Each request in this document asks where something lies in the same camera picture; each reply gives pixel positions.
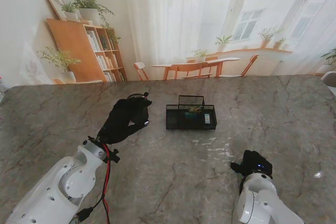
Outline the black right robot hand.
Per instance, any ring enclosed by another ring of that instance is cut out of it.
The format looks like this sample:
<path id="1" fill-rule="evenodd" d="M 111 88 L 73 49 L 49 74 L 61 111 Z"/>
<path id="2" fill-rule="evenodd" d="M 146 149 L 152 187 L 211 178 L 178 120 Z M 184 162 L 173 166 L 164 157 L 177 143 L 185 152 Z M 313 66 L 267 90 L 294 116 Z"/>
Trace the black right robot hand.
<path id="1" fill-rule="evenodd" d="M 231 162 L 230 168 L 243 177 L 252 173 L 262 173 L 272 178 L 272 164 L 256 151 L 245 150 L 241 163 Z"/>

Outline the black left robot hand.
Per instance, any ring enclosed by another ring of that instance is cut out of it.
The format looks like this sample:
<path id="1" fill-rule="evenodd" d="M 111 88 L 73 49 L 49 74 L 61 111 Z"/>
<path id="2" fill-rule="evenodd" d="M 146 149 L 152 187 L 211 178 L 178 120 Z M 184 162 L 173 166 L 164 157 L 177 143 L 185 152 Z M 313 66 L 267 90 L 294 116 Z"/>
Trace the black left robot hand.
<path id="1" fill-rule="evenodd" d="M 148 107 L 152 101 L 145 97 L 120 99 L 113 106 L 97 134 L 105 144 L 117 144 L 149 125 Z"/>

